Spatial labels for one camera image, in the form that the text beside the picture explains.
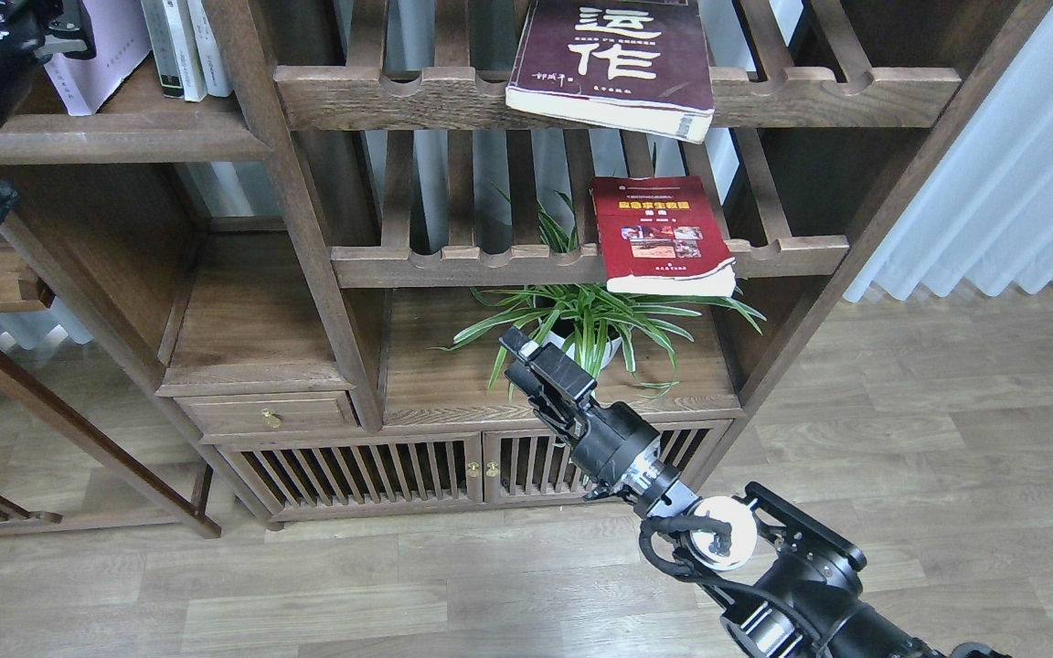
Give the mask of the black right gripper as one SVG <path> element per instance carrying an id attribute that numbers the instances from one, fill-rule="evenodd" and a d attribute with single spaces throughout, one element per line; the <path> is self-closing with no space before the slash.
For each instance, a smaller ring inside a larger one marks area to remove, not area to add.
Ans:
<path id="1" fill-rule="evenodd" d="M 538 343 L 510 326 L 500 345 L 513 356 L 508 379 L 526 395 L 548 428 L 571 447 L 571 459 L 596 483 L 587 503 L 619 496 L 632 503 L 664 503 L 667 467 L 661 433 L 622 401 L 601 407 L 590 399 L 597 380 L 563 350 Z"/>

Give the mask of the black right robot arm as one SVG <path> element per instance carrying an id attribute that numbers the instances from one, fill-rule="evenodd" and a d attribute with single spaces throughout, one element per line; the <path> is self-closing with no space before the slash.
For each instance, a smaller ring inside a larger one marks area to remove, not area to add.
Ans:
<path id="1" fill-rule="evenodd" d="M 697 584 L 749 657 L 935 657 L 861 600 L 865 554 L 759 483 L 741 497 L 697 495 L 659 458 L 659 432 L 622 401 L 602 407 L 596 379 L 563 350 L 510 328 L 508 378 L 594 483 L 641 517 L 657 570 Z"/>

